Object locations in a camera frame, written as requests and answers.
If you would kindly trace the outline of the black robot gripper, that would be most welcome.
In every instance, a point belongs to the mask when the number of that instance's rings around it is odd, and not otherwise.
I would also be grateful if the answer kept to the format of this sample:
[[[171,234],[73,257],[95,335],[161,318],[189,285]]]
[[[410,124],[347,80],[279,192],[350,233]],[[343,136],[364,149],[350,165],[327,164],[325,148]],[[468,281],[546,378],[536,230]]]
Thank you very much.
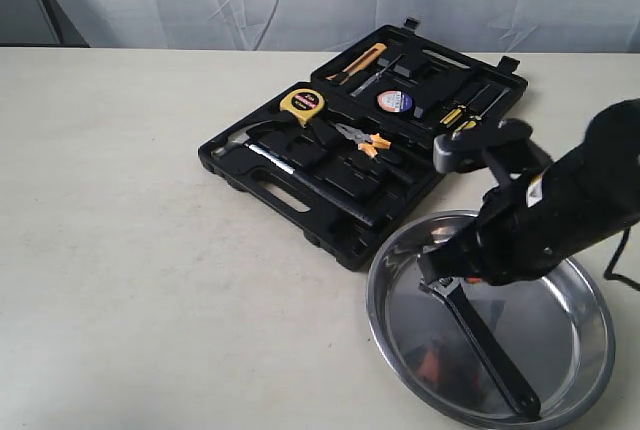
[[[419,246],[421,285],[433,288],[462,279],[504,286],[549,274],[555,268],[555,259],[527,253],[517,209],[511,191],[500,187],[488,190],[472,223],[446,241]]]

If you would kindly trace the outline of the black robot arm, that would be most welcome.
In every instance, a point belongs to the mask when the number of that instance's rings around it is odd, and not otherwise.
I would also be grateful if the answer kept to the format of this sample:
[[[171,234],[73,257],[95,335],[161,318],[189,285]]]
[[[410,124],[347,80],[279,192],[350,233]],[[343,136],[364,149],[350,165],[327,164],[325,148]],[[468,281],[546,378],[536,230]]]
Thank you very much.
[[[420,254],[423,280],[538,280],[559,263],[639,222],[639,102],[600,111],[582,142],[552,160],[518,119],[434,141],[441,174],[487,168],[497,181],[476,217]]]

